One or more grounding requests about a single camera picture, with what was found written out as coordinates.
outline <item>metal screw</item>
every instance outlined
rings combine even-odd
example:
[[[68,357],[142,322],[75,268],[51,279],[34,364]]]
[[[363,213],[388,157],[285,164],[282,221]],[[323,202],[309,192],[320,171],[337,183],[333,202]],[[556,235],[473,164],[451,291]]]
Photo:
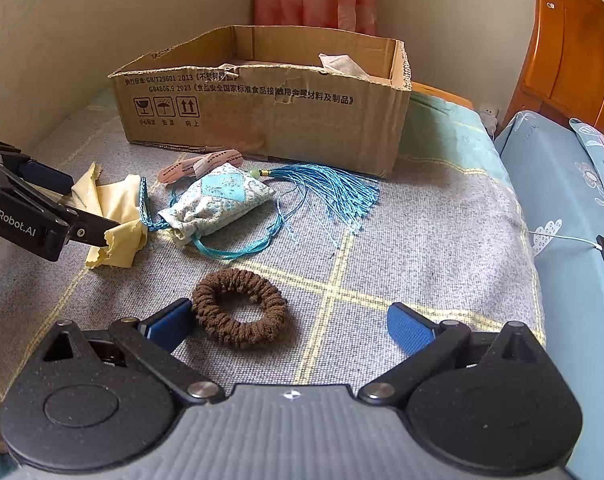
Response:
[[[187,392],[195,399],[210,399],[217,395],[220,387],[210,381],[199,381],[198,383],[189,384]]]
[[[369,399],[388,399],[395,393],[395,388],[389,383],[370,383],[364,386],[363,393]]]

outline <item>brown scrunchie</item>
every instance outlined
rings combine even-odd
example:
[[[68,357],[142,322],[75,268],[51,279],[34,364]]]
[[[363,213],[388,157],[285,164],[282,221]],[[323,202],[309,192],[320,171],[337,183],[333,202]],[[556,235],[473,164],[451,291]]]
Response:
[[[226,292],[248,295],[251,303],[261,303],[264,316],[240,322],[223,312],[217,298]],[[273,341],[287,320],[287,300],[273,286],[249,270],[224,269],[211,272],[193,290],[193,312],[207,334],[228,346],[246,348]]]

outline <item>cardboard box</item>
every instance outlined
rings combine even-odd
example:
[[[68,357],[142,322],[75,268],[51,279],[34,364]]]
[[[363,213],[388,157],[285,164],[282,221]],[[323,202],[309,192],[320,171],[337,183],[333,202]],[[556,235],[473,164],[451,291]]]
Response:
[[[330,73],[348,54],[370,80]],[[411,91],[402,41],[313,27],[232,26],[112,73],[129,142],[391,173]]]

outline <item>pillow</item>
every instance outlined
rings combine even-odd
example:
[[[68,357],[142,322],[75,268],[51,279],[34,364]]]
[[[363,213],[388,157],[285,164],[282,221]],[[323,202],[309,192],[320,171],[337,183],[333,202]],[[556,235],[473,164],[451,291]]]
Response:
[[[569,120],[569,124],[577,134],[582,147],[589,155],[604,188],[604,136],[593,126],[585,124],[578,119]]]

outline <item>white wall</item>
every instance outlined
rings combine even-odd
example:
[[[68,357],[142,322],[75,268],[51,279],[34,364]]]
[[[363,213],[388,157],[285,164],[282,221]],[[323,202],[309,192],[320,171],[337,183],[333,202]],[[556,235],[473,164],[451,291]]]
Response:
[[[121,65],[250,23],[252,9],[253,0],[0,0],[0,139],[31,146]]]
[[[379,34],[405,41],[414,80],[508,106],[535,0],[378,0],[377,10]]]

